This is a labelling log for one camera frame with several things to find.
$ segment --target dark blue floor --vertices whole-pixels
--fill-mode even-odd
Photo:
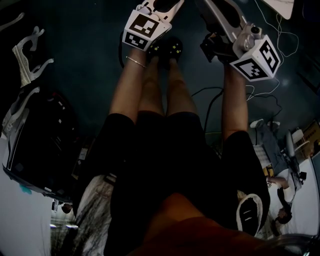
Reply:
[[[70,102],[79,120],[80,132],[97,135],[108,113],[109,105],[122,68],[118,59],[120,32],[127,19],[140,1],[106,0],[30,0],[28,15],[38,20],[44,28],[45,44],[54,58],[41,77],[43,86],[59,90]],[[261,16],[253,1],[239,3],[246,19],[262,27],[276,44],[277,32],[270,28]],[[260,2],[266,18],[276,22],[276,13]],[[299,18],[283,22],[285,31],[295,32],[300,37],[297,54],[285,59],[276,77],[281,84],[273,93],[282,106],[282,112],[275,118],[281,122],[279,136],[288,129],[304,127],[320,114],[319,99],[296,75],[300,55],[306,47],[304,24]],[[204,87],[223,86],[223,66],[214,59],[209,63],[200,49],[207,34],[195,3],[187,0],[172,21],[169,35],[179,37],[183,42],[184,53],[179,66],[191,93]],[[282,35],[280,47],[285,53],[295,48],[296,39]],[[123,47],[126,56],[129,47]],[[166,71],[160,71],[163,95],[166,93]],[[267,80],[248,83],[255,86],[255,93],[269,92],[277,81]],[[219,90],[207,90],[194,97],[202,125],[211,99]],[[212,106],[207,132],[221,130],[222,98]],[[269,119],[278,110],[274,98],[253,98],[248,102],[249,121]]]

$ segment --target cardboard box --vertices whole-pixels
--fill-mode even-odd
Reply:
[[[303,148],[303,154],[305,158],[308,158],[314,153],[314,143],[320,140],[320,126],[316,120],[313,120],[304,130],[303,137],[310,143],[306,144]]]

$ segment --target bracelet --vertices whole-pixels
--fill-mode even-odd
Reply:
[[[126,57],[127,59],[129,59],[130,61],[137,63],[137,64],[140,65],[141,67],[146,68],[146,66],[142,65],[141,63],[139,63],[138,61],[134,60],[133,58],[130,58],[130,57],[128,57],[128,56],[125,56],[125,57]]]

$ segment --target white table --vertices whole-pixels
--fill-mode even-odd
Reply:
[[[262,0],[286,20],[291,18],[295,0]]]
[[[292,219],[280,226],[282,234],[306,234],[314,236],[318,234],[320,225],[320,199],[316,173],[311,159],[299,164],[300,172],[306,173],[306,180],[301,189],[296,191],[291,212]],[[272,184],[269,188],[270,208],[269,215],[275,220],[279,209],[283,206],[278,198],[278,186]]]

